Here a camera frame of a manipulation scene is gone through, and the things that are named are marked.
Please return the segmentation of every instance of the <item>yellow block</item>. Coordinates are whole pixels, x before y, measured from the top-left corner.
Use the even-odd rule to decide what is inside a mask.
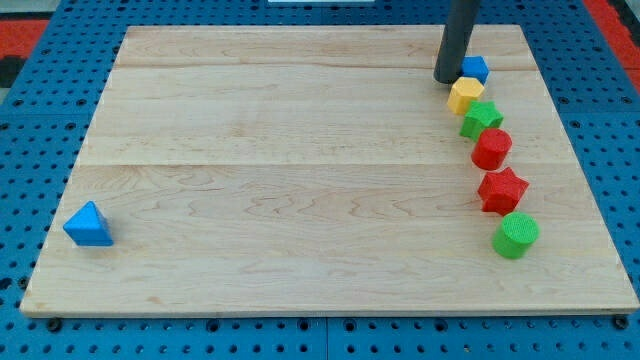
[[[464,115],[472,100],[478,100],[484,93],[484,86],[476,78],[459,78],[451,87],[447,106],[456,115]]]

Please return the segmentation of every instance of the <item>blue cube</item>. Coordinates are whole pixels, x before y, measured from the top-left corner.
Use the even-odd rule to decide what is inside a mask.
[[[111,246],[107,220],[93,201],[86,203],[62,228],[78,246]]]
[[[489,76],[489,67],[482,56],[465,56],[462,60],[462,76],[476,78],[484,85]]]

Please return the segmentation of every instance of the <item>3d printed block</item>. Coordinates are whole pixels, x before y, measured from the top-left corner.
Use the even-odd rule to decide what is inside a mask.
[[[493,235],[493,249],[508,259],[519,259],[540,235],[536,221],[521,212],[505,216]]]
[[[511,136],[500,129],[486,129],[480,134],[471,160],[483,170],[496,170],[511,149]]]
[[[488,128],[498,128],[504,116],[496,109],[493,101],[471,101],[469,111],[464,116],[460,135],[478,141],[480,134]]]
[[[451,87],[447,106],[456,115],[464,115],[471,101],[478,100],[484,93],[484,86],[478,79],[461,77]]]
[[[529,183],[516,176],[511,168],[487,173],[478,188],[482,198],[482,211],[497,212],[504,216],[515,209],[529,187]]]
[[[62,228],[78,246],[111,246],[107,221],[93,201],[86,203]]]
[[[476,78],[484,85],[489,76],[489,67],[482,56],[465,56],[462,60],[462,76]]]

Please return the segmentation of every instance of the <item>black cylinder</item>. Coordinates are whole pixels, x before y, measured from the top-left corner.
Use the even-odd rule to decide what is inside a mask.
[[[453,84],[462,73],[462,59],[467,52],[480,0],[452,0],[444,27],[433,77],[443,84]]]

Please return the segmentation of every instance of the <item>wooden board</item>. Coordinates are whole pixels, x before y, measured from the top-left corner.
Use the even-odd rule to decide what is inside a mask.
[[[627,313],[638,300],[516,26],[478,26],[520,209],[490,245],[442,27],[132,27],[31,283],[28,316]],[[62,224],[95,200],[115,246]]]

